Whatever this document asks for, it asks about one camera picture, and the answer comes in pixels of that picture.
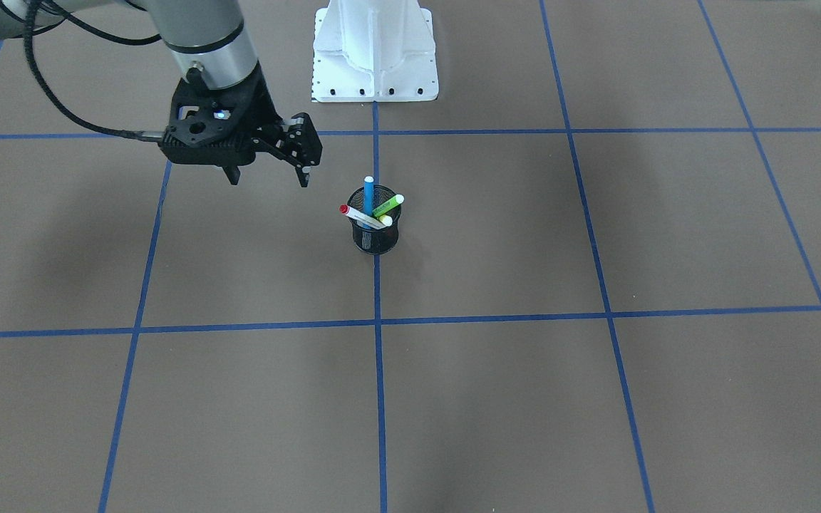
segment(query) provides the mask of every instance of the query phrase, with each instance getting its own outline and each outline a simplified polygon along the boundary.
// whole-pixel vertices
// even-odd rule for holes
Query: blue grid
[[[150,238],[150,248],[144,269],[143,282],[141,283],[139,306],[136,312],[134,324],[130,327],[120,328],[72,328],[72,329],[32,329],[32,331],[0,331],[0,338],[38,338],[38,337],[68,337],[79,335],[131,335],[130,347],[128,348],[128,358],[123,376],[123,386],[121,386],[120,402],[118,402],[116,420],[113,434],[110,441],[110,454],[108,454],[107,468],[105,469],[103,487],[100,496],[100,507],[98,511],[105,512],[108,496],[110,496],[110,484],[112,472],[116,461],[118,443],[120,442],[121,428],[123,428],[123,416],[125,412],[126,400],[128,399],[128,389],[130,389],[131,377],[133,377],[133,366],[135,353],[138,346],[140,334],[143,333],[180,333],[180,332],[208,332],[208,331],[264,331],[265,329],[294,329],[294,328],[339,328],[348,326],[371,326],[375,329],[375,358],[376,358],[376,382],[377,382],[377,403],[378,403],[378,451],[379,451],[379,499],[381,499],[382,513],[388,510],[388,486],[387,486],[387,458],[386,458],[386,417],[385,417],[385,387],[384,369],[382,361],[382,326],[397,326],[408,324],[444,324],[444,323],[482,323],[482,322],[528,322],[528,321],[576,321],[576,319],[606,319],[609,328],[610,341],[613,353],[616,358],[616,367],[619,372],[620,386],[622,387],[624,406],[626,415],[629,417],[629,427],[632,434],[633,445],[636,452],[636,463],[641,475],[642,487],[645,493],[646,506],[649,513],[655,510],[654,499],[651,493],[651,482],[645,467],[643,452],[641,448],[641,438],[639,437],[638,425],[636,425],[635,414],[629,394],[629,382],[626,379],[625,365],[619,350],[619,341],[616,337],[617,318],[662,318],[662,317],[682,317],[682,316],[721,316],[721,315],[751,315],[786,312],[821,312],[821,288],[814,269],[808,259],[807,251],[797,233],[794,220],[792,220],[788,205],[784,195],[779,188],[778,180],[775,178],[772,167],[766,155],[765,148],[759,138],[760,133],[821,133],[821,127],[757,127],[753,124],[749,110],[746,108],[743,94],[740,93],[739,85],[734,78],[727,56],[721,48],[720,40],[716,29],[711,23],[704,0],[697,0],[698,8],[701,10],[705,23],[711,33],[714,46],[716,46],[721,63],[730,84],[733,86],[740,109],[746,119],[745,127],[697,127],[697,128],[573,128],[571,126],[566,96],[564,96],[563,81],[557,65],[556,52],[554,52],[553,38],[550,25],[547,19],[547,7],[544,0],[538,0],[543,17],[544,32],[547,36],[547,47],[549,49],[550,61],[554,71],[554,78],[557,82],[557,93],[559,104],[563,114],[564,127],[557,129],[486,129],[486,130],[379,130],[378,104],[372,105],[372,130],[320,130],[319,134],[326,137],[372,137],[373,142],[373,173],[378,181],[379,174],[379,137],[380,136],[404,136],[404,135],[504,135],[504,134],[545,134],[556,133],[567,136],[574,173],[576,173],[577,185],[579,185],[579,196],[582,202],[584,221],[586,222],[587,234],[591,244],[592,254],[595,262],[597,281],[599,282],[600,294],[603,300],[604,311],[583,312],[583,313],[559,313],[559,314],[535,314],[535,315],[494,315],[494,316],[459,316],[459,317],[426,317],[426,318],[384,318],[381,315],[381,260],[374,257],[374,318],[346,319],[345,321],[296,321],[296,322],[260,322],[260,323],[239,323],[239,324],[208,324],[208,325],[178,325],[178,326],[151,326],[144,327],[143,314],[147,301],[148,288],[150,283],[150,272],[153,268],[154,254],[156,253],[158,237],[160,234],[160,220],[162,220],[162,207],[166,199],[167,185],[172,172],[172,165],[167,162],[162,186],[160,186],[160,198],[157,204],[157,213],[154,218],[153,233]],[[749,133],[755,141],[759,156],[762,159],[765,171],[769,176],[773,191],[781,205],[785,215],[788,229],[794,237],[798,252],[802,262],[807,269],[812,288],[817,294],[818,305],[798,305],[798,306],[751,306],[750,308],[724,308],[724,309],[669,309],[668,311],[613,311],[610,306],[609,295],[606,291],[603,266],[600,259],[599,248],[594,234],[593,224],[587,194],[584,191],[584,183],[577,157],[577,147],[574,142],[576,134],[590,133]],[[98,133],[12,133],[0,134],[0,140],[46,140],[46,139],[91,139],[108,137]]]

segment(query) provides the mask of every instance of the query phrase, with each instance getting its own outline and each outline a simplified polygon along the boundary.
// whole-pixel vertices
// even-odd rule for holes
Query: black joint band
[[[221,39],[220,41],[215,41],[214,43],[210,43],[209,45],[204,46],[176,46],[170,45],[167,43],[166,39],[163,40],[166,43],[167,48],[170,50],[180,53],[180,54],[206,54],[209,52],[213,52],[215,50],[219,50],[224,48],[224,46],[229,45],[229,43],[233,42],[234,39],[238,38],[238,36],[242,33],[242,29],[245,29],[245,22],[240,21],[240,24],[234,29],[233,32],[229,33],[226,38]]]

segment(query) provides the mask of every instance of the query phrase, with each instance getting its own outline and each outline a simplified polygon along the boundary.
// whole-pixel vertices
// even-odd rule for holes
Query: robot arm
[[[27,38],[33,27],[62,21],[60,12],[111,1],[0,0],[0,40]],[[171,162],[221,167],[232,185],[257,152],[286,160],[300,185],[309,184],[309,169],[321,162],[319,136],[309,114],[277,114],[237,0],[115,1],[147,11],[182,72],[166,129],[138,139],[156,142]]]

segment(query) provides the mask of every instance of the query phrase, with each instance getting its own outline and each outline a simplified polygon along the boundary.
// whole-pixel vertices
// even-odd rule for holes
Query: white marker
[[[349,218],[352,218],[355,221],[360,221],[361,223],[367,225],[374,230],[382,230],[385,228],[385,224],[379,222],[378,219],[375,217],[369,217],[367,214],[363,214],[361,211],[356,210],[356,208],[348,207],[348,205],[341,205],[341,213],[346,215]]]

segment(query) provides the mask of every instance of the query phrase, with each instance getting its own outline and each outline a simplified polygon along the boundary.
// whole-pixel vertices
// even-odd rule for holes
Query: gray floor
[[[309,189],[0,48],[0,512],[821,511],[821,0],[427,0],[400,105],[310,104],[326,2],[243,4]],[[165,48],[37,48],[165,123]]]

